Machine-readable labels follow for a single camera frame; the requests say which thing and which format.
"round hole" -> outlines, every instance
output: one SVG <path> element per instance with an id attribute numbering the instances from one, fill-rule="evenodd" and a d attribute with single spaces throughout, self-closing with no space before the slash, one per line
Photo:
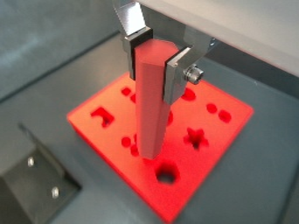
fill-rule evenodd
<path id="1" fill-rule="evenodd" d="M 170 125 L 173 122 L 173 112 L 170 111 L 169 115 L 168 115 L 168 121 L 166 121 L 166 125 Z"/>
<path id="2" fill-rule="evenodd" d="M 218 112 L 218 119 L 220 119 L 224 123 L 228 123 L 229 120 L 230 120 L 229 112 L 225 111 L 225 110 L 221 110 L 221 111 Z"/>
<path id="3" fill-rule="evenodd" d="M 196 95 L 189 88 L 185 88 L 181 98 L 188 102 L 190 102 L 196 99 Z"/>
<path id="4" fill-rule="evenodd" d="M 214 114 L 217 112 L 217 107 L 214 104 L 209 103 L 206 104 L 206 110 L 209 113 Z"/>
<path id="5" fill-rule="evenodd" d="M 126 137 L 126 136 L 122 137 L 121 144 L 122 144 L 124 147 L 128 147 L 130 145 L 129 137 Z"/>
<path id="6" fill-rule="evenodd" d="M 130 155 L 133 157 L 137 157 L 138 156 L 138 151 L 137 151 L 137 148 L 136 148 L 136 145 L 134 144 L 130 146 Z"/>

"metal plate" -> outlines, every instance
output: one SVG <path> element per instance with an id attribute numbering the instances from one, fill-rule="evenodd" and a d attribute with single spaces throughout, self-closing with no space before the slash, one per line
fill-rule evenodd
<path id="1" fill-rule="evenodd" d="M 17 223 L 36 224 L 45 223 L 52 218 L 80 189 L 66 172 L 57 172 L 57 165 L 44 156 L 40 148 L 4 174 L 0 187 L 8 193 L 12 192 L 14 197 L 5 201 L 12 204 L 13 211 L 21 214 L 22 218 L 17 219 L 21 222 Z M 8 214 L 6 219 L 6 223 L 13 223 L 14 213 Z"/>

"red peg board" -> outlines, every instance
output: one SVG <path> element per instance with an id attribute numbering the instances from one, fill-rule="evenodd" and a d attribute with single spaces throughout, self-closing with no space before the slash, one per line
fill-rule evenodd
<path id="1" fill-rule="evenodd" d="M 69 112 L 68 120 L 162 221 L 172 222 L 253 110 L 206 81 L 186 85 L 172 105 L 161 153 L 146 160 L 136 148 L 134 98 L 125 73 Z"/>

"gray background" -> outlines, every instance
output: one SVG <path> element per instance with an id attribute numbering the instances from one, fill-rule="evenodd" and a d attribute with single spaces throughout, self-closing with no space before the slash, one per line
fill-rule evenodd
<path id="1" fill-rule="evenodd" d="M 0 99 L 117 31 L 108 0 L 0 0 Z"/>

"metal bracket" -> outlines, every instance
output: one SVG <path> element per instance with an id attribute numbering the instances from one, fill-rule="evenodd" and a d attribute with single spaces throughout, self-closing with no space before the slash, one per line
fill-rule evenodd
<path id="1" fill-rule="evenodd" d="M 185 26 L 184 41 L 190 47 L 181 49 L 165 62 L 162 100 L 172 105 L 181 97 L 186 81 L 197 85 L 202 71 L 194 62 L 216 45 L 216 39 Z"/>
<path id="2" fill-rule="evenodd" d="M 21 214 L 20 217 L 5 216 L 4 221 L 12 224 L 46 223 L 76 195 L 80 185 L 32 132 L 22 125 L 20 129 L 32 140 L 34 150 L 0 178 L 0 186 L 13 195 L 5 198 L 12 205 L 10 214 Z"/>

